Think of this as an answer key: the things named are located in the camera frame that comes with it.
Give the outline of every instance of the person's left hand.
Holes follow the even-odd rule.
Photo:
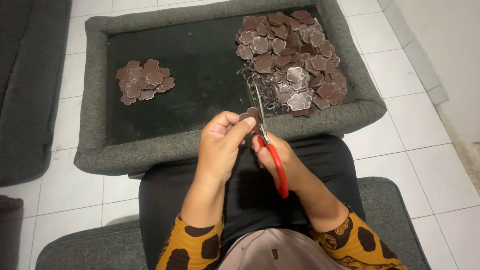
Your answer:
[[[239,144],[255,126],[249,117],[239,122],[239,115],[223,111],[202,130],[195,179],[225,184],[232,174]]]

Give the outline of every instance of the pile of flower cutouts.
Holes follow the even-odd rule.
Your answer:
[[[168,68],[158,66],[158,61],[149,59],[140,66],[140,61],[130,61],[117,70],[116,79],[120,80],[120,91],[123,96],[120,101],[130,105],[138,100],[154,98],[155,93],[165,93],[175,86]]]
[[[310,116],[312,104],[321,110],[342,104],[347,78],[336,68],[340,58],[322,26],[307,11],[294,11],[291,16],[281,12],[246,16],[235,41],[239,43],[237,55],[246,60],[252,77],[262,81],[259,88],[275,83],[275,102],[283,111]],[[272,109],[268,98],[262,95],[266,107]]]

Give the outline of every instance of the black work surface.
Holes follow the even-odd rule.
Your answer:
[[[320,21],[315,7],[296,10],[302,9]],[[292,11],[283,12],[290,15]],[[234,39],[244,16],[110,35],[106,145],[195,131],[224,110],[245,112],[250,107],[247,86],[243,76],[237,74],[244,61],[236,55]],[[175,87],[155,94],[152,100],[125,106],[120,102],[123,93],[115,79],[117,70],[130,60],[140,61],[143,66],[148,59],[170,69]]]

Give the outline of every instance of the patterned sleeve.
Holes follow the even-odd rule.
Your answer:
[[[310,228],[310,235],[328,256],[347,268],[407,270],[395,253],[351,210],[338,228],[326,233]]]
[[[195,228],[175,219],[170,238],[163,247],[156,270],[213,270],[220,257],[223,222],[207,228]]]

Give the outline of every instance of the person's right hand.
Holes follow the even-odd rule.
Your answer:
[[[282,161],[285,176],[288,181],[288,189],[296,192],[301,186],[302,179],[312,173],[307,167],[305,167],[305,165],[303,165],[286,141],[278,138],[270,132],[267,132],[267,136]],[[273,176],[275,184],[280,185],[280,179],[272,155],[270,155],[270,152],[266,147],[260,147],[260,144],[258,143],[258,135],[255,135],[252,139],[252,148],[255,150],[260,168],[267,168]]]

